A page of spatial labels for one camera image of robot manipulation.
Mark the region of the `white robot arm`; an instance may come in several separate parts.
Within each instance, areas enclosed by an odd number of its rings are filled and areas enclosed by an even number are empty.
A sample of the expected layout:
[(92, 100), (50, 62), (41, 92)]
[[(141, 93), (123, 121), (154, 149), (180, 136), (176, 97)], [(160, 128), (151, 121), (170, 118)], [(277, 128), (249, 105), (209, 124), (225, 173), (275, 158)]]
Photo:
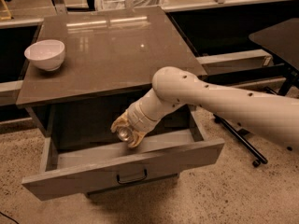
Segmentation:
[(167, 66), (158, 70), (152, 88), (111, 125), (129, 148), (137, 147), (163, 117), (195, 105), (230, 120), (282, 147), (299, 151), (299, 100), (206, 83), (195, 74)]

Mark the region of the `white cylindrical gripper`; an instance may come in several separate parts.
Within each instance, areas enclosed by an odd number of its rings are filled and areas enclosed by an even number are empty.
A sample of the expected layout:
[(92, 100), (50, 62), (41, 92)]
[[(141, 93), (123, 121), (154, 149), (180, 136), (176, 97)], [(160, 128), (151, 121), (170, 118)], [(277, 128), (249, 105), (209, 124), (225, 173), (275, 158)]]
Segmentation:
[(157, 125), (157, 121), (149, 119), (141, 110), (139, 102), (130, 104), (127, 111), (124, 111), (116, 120), (112, 123), (110, 130), (113, 133), (117, 132), (117, 129), (121, 126), (128, 126), (129, 124), (134, 130), (129, 132), (129, 139), (127, 146), (129, 148), (137, 147), (146, 133), (151, 132)]

